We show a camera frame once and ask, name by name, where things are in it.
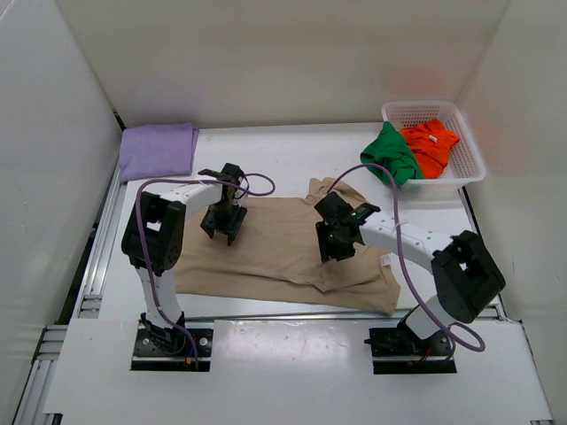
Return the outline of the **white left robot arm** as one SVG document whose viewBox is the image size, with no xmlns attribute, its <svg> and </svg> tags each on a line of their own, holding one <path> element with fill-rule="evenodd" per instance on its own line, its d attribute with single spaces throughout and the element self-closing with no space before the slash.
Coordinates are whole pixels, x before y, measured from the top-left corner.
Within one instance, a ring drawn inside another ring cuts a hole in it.
<svg viewBox="0 0 567 425">
<path fill-rule="evenodd" d="M 135 201 L 121 249 L 138 273 L 147 312 L 141 320 L 155 344 L 166 354 L 181 351 L 186 342 L 184 316 L 173 280 L 164 277 L 180 258 L 185 221 L 204 212 L 200 228 L 237 239 L 247 210 L 242 206 L 246 180 L 239 166 L 227 163 L 220 172 L 204 169 L 204 182 L 178 182 L 161 194 L 143 191 Z"/>
</svg>

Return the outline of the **beige t shirt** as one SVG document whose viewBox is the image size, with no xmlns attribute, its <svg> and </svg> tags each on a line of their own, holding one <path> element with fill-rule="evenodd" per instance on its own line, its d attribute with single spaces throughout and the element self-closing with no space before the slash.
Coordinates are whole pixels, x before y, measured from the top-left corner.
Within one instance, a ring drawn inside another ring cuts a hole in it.
<svg viewBox="0 0 567 425">
<path fill-rule="evenodd" d="M 365 201 L 351 186 L 331 177 L 311 179 L 303 198 L 249 197 L 233 243 L 224 235 L 205 233 L 200 227 L 203 212 L 191 216 L 184 226 L 181 257 L 173 268 L 177 293 L 392 314 L 400 285 L 382 263 L 388 249 L 356 245 L 350 259 L 322 262 L 315 204 L 328 189 L 353 207 Z"/>
</svg>

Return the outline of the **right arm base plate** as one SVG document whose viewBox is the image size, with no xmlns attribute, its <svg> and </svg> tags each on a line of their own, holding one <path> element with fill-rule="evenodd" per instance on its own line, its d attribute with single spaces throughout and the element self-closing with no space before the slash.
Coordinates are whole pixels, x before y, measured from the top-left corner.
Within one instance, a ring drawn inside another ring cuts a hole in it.
<svg viewBox="0 0 567 425">
<path fill-rule="evenodd" d="M 451 375 L 457 369 L 449 340 L 438 331 L 425 340 L 399 328 L 370 328 L 374 375 Z"/>
</svg>

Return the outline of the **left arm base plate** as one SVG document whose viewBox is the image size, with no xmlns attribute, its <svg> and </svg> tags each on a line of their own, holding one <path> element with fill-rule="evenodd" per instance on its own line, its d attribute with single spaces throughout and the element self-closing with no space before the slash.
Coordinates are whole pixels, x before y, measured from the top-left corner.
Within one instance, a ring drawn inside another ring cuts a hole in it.
<svg viewBox="0 0 567 425">
<path fill-rule="evenodd" d="M 209 372 L 214 347 L 214 330 L 212 328 L 188 328 L 188 331 L 197 346 L 198 366 L 195 363 L 193 347 L 185 336 L 182 336 L 180 343 L 167 344 L 161 342 L 156 336 L 151 336 L 149 330 L 139 324 L 130 369 L 157 372 Z"/>
</svg>

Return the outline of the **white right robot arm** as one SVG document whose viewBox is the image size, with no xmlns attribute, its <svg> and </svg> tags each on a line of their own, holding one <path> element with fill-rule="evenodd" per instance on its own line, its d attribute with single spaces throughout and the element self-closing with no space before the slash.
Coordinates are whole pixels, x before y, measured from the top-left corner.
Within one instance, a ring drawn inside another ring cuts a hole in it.
<svg viewBox="0 0 567 425">
<path fill-rule="evenodd" d="M 471 351 L 485 349 L 479 335 L 454 333 L 454 327 L 468 329 L 505 284 L 477 234 L 434 233 L 374 205 L 350 205 L 337 193 L 315 205 L 253 200 L 248 212 L 238 236 L 214 229 L 211 221 L 189 226 L 185 291 L 391 314 L 400 286 L 385 262 L 394 255 L 402 267 L 414 263 L 429 272 L 436 292 L 418 299 L 395 334 L 382 340 L 383 348 L 417 354 L 441 334 Z"/>
</svg>

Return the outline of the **purple t shirt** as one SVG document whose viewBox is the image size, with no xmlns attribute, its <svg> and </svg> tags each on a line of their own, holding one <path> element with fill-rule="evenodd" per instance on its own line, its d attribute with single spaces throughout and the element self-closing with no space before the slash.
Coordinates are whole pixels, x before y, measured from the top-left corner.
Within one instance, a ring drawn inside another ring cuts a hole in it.
<svg viewBox="0 0 567 425">
<path fill-rule="evenodd" d="M 120 142 L 120 181 L 190 175 L 198 134 L 190 122 L 126 128 Z"/>
</svg>

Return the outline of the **green t shirt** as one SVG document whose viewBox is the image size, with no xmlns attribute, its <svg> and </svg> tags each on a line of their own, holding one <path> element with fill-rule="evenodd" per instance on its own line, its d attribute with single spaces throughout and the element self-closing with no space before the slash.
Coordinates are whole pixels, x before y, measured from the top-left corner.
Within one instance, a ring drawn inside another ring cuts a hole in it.
<svg viewBox="0 0 567 425">
<path fill-rule="evenodd" d="M 409 180 L 424 178 L 413 151 L 389 121 L 384 122 L 377 138 L 362 151 L 360 160 L 362 164 L 383 167 L 397 186 L 402 186 Z"/>
</svg>

